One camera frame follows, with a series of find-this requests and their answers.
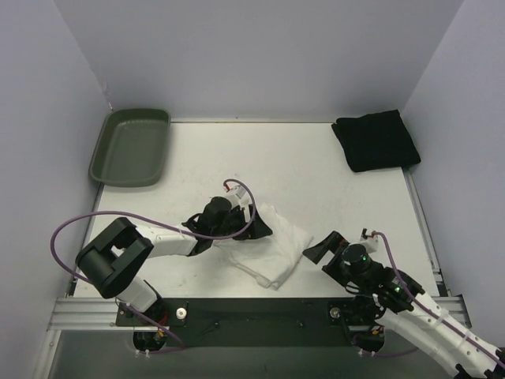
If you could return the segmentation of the white t-shirt with robot print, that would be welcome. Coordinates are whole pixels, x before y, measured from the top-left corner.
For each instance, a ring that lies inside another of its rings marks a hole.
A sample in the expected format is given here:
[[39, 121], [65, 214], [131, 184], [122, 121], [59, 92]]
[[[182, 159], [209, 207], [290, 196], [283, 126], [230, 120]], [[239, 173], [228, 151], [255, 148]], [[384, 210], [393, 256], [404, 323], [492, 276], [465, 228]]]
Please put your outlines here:
[[216, 246], [228, 261], [251, 276], [263, 288], [279, 289], [291, 276], [313, 236], [263, 203], [259, 216], [272, 235], [257, 240], [221, 241]]

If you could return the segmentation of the black t-shirt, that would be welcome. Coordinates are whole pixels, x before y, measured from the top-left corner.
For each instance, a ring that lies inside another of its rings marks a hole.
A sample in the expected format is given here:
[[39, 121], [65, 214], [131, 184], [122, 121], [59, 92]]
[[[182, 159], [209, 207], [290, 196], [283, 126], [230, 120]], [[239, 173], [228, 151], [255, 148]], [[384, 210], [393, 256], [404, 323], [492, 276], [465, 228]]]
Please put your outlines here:
[[338, 118], [331, 129], [351, 171], [404, 168], [421, 162], [420, 154], [397, 110]]

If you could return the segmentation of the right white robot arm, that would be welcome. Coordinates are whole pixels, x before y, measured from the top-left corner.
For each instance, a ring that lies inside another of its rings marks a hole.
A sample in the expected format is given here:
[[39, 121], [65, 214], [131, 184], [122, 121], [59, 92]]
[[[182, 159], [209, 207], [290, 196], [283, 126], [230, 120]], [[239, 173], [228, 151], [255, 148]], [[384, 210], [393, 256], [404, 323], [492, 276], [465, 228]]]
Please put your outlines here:
[[319, 263], [333, 256], [322, 270], [352, 299], [350, 308], [333, 306], [343, 318], [342, 326], [367, 325], [369, 331], [353, 335], [352, 344], [365, 354], [362, 339], [389, 329], [437, 362], [453, 378], [502, 378], [503, 349], [486, 342], [451, 316], [449, 310], [411, 276], [398, 269], [393, 257], [383, 265], [371, 257], [383, 244], [391, 247], [384, 233], [363, 230], [358, 242], [349, 242], [336, 231], [309, 247], [304, 256]]

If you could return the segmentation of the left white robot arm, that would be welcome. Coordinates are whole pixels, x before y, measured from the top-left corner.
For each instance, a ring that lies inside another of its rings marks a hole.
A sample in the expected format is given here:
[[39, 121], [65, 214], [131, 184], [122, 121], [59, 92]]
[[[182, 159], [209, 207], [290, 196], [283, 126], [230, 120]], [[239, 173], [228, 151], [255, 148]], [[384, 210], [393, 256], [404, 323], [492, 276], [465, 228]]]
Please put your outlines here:
[[237, 195], [213, 197], [204, 210], [174, 231], [137, 226], [118, 217], [88, 243], [76, 258], [77, 267], [103, 298], [116, 298], [133, 307], [145, 325], [156, 323], [168, 306], [159, 293], [137, 276], [149, 257], [194, 257], [224, 237], [227, 241], [264, 240], [273, 230], [252, 202]]

